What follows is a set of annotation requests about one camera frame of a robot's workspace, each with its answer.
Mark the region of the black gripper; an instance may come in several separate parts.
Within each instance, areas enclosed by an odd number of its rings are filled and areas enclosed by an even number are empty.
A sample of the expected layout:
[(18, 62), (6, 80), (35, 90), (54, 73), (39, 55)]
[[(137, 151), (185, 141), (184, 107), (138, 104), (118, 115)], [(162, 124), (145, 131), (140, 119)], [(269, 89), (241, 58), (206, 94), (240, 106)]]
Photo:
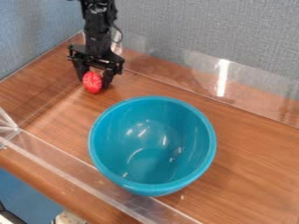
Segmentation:
[(68, 50), (69, 53), (66, 58), (72, 61), (80, 81), (82, 80), (82, 76), (89, 71), (90, 67), (106, 69), (101, 78), (101, 87), (106, 89), (113, 80), (114, 74), (122, 73), (122, 65), (125, 60), (110, 50), (106, 50), (101, 56), (86, 54), (85, 46), (80, 44), (69, 44)]

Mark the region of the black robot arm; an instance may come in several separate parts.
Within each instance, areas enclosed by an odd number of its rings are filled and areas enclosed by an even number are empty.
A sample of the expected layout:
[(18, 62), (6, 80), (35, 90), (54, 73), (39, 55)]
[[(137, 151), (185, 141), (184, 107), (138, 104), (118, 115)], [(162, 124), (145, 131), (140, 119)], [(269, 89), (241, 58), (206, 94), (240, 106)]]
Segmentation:
[(114, 0), (77, 0), (80, 2), (81, 16), (85, 21), (85, 43), (69, 44), (68, 60), (72, 62), (78, 80), (82, 81), (85, 72), (90, 67), (101, 68), (102, 88), (108, 88), (114, 75), (122, 73), (125, 60), (112, 51), (112, 30), (120, 32), (114, 21), (117, 20), (117, 8)]

